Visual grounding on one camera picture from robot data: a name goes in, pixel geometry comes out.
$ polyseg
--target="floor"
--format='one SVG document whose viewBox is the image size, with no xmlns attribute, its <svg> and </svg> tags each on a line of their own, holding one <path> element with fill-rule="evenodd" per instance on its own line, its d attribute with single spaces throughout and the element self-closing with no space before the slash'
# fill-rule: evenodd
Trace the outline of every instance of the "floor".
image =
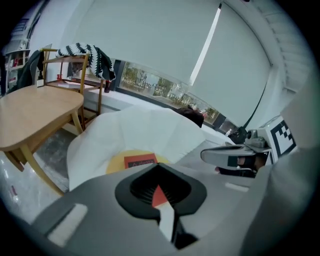
<svg viewBox="0 0 320 256">
<path fill-rule="evenodd" d="M 60 129 L 34 154 L 49 178 L 64 192 L 69 190 L 67 149 L 76 136 Z M 20 172 L 0 151 L 0 195 L 8 211 L 32 223 L 60 196 L 48 187 L 27 163 Z"/>
</svg>

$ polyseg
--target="red object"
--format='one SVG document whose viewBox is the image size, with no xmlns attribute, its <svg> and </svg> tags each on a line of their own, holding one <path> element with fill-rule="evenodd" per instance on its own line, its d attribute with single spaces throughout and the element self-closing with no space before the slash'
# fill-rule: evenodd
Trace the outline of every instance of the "red object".
<svg viewBox="0 0 320 256">
<path fill-rule="evenodd" d="M 104 87 L 104 92 L 109 93 L 110 92 L 110 84 L 111 82 L 109 80 L 105 80 L 105 87 Z"/>
<path fill-rule="evenodd" d="M 141 154 L 134 156 L 125 156 L 124 157 L 124 167 L 131 168 L 134 166 L 141 166 L 146 164 L 155 164 L 157 163 L 157 158 L 154 153 L 152 154 Z"/>
<path fill-rule="evenodd" d="M 152 197 L 152 207 L 157 207 L 159 205 L 162 205 L 164 203 L 168 202 L 168 199 L 165 196 L 165 193 L 161 189 L 161 187 L 158 185 L 153 193 Z"/>
<path fill-rule="evenodd" d="M 18 65 L 18 59 L 15 58 L 14 61 L 13 61 L 13 67 L 16 67 Z"/>
</svg>

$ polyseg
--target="table leg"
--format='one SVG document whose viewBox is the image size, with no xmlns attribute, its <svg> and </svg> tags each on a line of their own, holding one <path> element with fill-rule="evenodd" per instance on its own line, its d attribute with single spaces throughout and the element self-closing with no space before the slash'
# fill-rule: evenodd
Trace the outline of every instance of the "table leg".
<svg viewBox="0 0 320 256">
<path fill-rule="evenodd" d="M 71 115 L 72 115 L 72 120 L 73 120 L 73 123 L 75 125 L 77 132 L 79 134 L 82 134 L 83 130 L 82 130 L 82 127 L 81 127 L 81 124 L 79 121 L 78 111 L 73 112 Z"/>
<path fill-rule="evenodd" d="M 31 150 L 29 149 L 28 145 L 22 145 L 21 146 L 22 154 L 24 155 L 25 159 L 29 162 L 32 169 L 35 171 L 35 173 L 55 192 L 57 192 L 59 195 L 63 196 L 64 193 L 60 190 L 60 188 L 57 187 L 54 182 L 49 179 L 49 177 L 46 175 L 44 170 L 40 167 L 40 165 L 37 163 L 36 159 L 32 155 Z"/>
<path fill-rule="evenodd" d="M 80 108 L 80 113 L 81 113 L 81 122 L 82 122 L 82 129 L 86 129 L 86 122 L 85 122 L 85 110 L 84 110 L 84 105 L 81 106 Z"/>
<path fill-rule="evenodd" d="M 16 158 L 15 154 L 12 153 L 11 151 L 8 152 L 4 152 L 5 156 L 10 160 L 10 162 L 18 168 L 18 170 L 20 172 L 24 171 L 24 167 L 22 166 L 22 164 L 20 163 L 20 161 Z"/>
</svg>

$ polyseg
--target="roller blind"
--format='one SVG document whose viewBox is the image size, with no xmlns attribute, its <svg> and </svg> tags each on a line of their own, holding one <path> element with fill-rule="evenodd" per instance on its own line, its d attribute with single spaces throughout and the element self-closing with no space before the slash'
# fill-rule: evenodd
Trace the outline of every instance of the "roller blind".
<svg viewBox="0 0 320 256">
<path fill-rule="evenodd" d="M 95 0 L 73 43 L 188 84 L 219 0 Z"/>
<path fill-rule="evenodd" d="M 189 93 L 242 126 L 261 98 L 270 68 L 254 32 L 223 4 L 207 54 Z"/>
</svg>

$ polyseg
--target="wooden table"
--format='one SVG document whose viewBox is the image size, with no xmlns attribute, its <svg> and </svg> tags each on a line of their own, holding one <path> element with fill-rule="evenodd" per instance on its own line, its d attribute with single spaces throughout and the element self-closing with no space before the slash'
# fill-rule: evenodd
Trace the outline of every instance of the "wooden table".
<svg viewBox="0 0 320 256">
<path fill-rule="evenodd" d="M 0 151 L 21 172 L 29 162 L 36 174 L 58 194 L 63 192 L 39 166 L 33 153 L 44 141 L 73 121 L 82 133 L 78 109 L 84 97 L 73 91 L 51 86 L 31 85 L 0 99 Z"/>
</svg>

